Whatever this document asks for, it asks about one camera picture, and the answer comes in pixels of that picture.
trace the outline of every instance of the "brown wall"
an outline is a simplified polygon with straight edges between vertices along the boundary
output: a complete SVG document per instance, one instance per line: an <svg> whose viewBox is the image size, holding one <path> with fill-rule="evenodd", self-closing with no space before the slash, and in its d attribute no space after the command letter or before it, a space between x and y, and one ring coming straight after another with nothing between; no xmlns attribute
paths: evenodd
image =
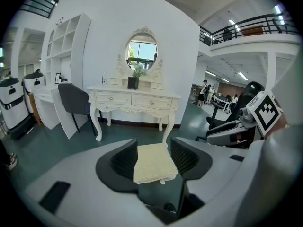
<svg viewBox="0 0 303 227"><path fill-rule="evenodd" d="M230 85L227 83L222 83L222 82L220 82L220 84L219 84L218 93L222 93L223 96L230 95L232 98L233 96L235 96L235 94L238 94L238 97L239 97L241 92L244 92L244 88L242 88L242 87L237 87L237 86Z"/></svg>

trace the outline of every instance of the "white bookshelf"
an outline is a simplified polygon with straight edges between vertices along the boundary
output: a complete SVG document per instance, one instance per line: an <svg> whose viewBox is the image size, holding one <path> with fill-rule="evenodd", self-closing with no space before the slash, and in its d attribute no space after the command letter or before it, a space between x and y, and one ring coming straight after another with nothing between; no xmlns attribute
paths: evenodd
<svg viewBox="0 0 303 227"><path fill-rule="evenodd" d="M57 73L83 89L84 45L91 19L81 14L64 21L51 32L46 55L46 84L55 83Z"/></svg>

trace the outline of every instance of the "metal railing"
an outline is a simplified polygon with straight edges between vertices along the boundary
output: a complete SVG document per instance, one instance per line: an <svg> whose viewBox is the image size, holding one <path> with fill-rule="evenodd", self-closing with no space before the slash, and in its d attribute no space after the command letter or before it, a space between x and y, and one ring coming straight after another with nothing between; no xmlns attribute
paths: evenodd
<svg viewBox="0 0 303 227"><path fill-rule="evenodd" d="M25 0L19 10L49 18L58 0Z"/></svg>
<svg viewBox="0 0 303 227"><path fill-rule="evenodd" d="M252 17L219 29L213 33L200 26L200 41L211 46L243 36L274 33L299 35L299 31L296 29L292 20L281 13Z"/></svg>

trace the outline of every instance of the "black shorts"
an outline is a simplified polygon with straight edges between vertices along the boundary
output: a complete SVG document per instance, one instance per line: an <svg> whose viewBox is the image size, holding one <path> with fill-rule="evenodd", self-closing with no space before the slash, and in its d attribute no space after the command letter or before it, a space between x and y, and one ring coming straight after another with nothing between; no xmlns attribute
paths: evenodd
<svg viewBox="0 0 303 227"><path fill-rule="evenodd" d="M198 100L199 101L204 101L204 94L199 94Z"/></svg>

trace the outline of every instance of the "dark plant pot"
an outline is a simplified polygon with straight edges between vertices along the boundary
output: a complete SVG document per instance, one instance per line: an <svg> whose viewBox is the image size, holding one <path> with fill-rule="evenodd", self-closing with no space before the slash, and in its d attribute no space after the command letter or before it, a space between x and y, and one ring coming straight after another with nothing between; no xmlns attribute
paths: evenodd
<svg viewBox="0 0 303 227"><path fill-rule="evenodd" d="M127 88L128 89L138 89L139 78L128 77Z"/></svg>

